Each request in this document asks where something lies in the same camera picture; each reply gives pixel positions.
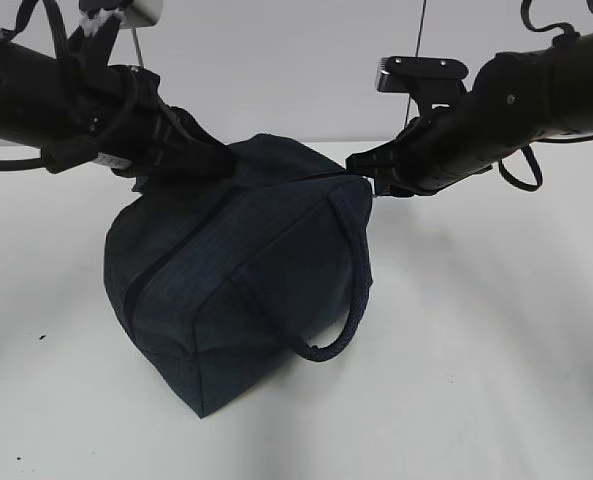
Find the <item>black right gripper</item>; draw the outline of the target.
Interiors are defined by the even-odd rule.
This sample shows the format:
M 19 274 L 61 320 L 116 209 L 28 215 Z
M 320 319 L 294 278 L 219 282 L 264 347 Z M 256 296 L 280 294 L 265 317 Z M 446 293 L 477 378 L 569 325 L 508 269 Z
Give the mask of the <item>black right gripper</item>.
M 379 196 L 432 196 L 521 148 L 521 130 L 493 115 L 437 112 L 428 122 L 368 151 L 351 154 L 349 172 L 374 180 Z

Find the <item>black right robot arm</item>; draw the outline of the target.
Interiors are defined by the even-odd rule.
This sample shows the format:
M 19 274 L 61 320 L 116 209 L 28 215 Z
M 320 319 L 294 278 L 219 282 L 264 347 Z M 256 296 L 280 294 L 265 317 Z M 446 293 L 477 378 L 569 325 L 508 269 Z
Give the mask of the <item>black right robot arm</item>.
M 500 52 L 465 88 L 460 61 L 384 57 L 376 88 L 407 93 L 419 115 L 397 137 L 347 158 L 380 195 L 431 196 L 482 174 L 535 142 L 593 138 L 593 33 L 560 35 L 548 49 Z

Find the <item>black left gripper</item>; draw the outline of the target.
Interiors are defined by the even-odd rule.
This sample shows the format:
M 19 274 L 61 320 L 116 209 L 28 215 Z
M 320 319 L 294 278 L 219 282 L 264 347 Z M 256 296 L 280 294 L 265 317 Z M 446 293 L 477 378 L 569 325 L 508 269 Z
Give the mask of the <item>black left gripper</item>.
M 104 124 L 93 163 L 145 191 L 161 181 L 228 178 L 237 157 L 186 110 L 171 106 L 158 92 L 160 78 L 134 66 L 111 66 L 119 89 L 105 95 Z

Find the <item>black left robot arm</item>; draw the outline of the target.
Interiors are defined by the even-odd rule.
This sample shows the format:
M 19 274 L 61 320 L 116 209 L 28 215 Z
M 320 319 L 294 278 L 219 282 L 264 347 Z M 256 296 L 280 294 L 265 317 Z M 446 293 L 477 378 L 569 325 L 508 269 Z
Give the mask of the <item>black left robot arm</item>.
M 77 30 L 62 61 L 0 34 L 0 139 L 40 152 L 21 169 L 95 163 L 127 179 L 231 176 L 235 154 L 163 101 L 159 75 L 109 64 L 117 34 L 115 19 L 90 39 Z

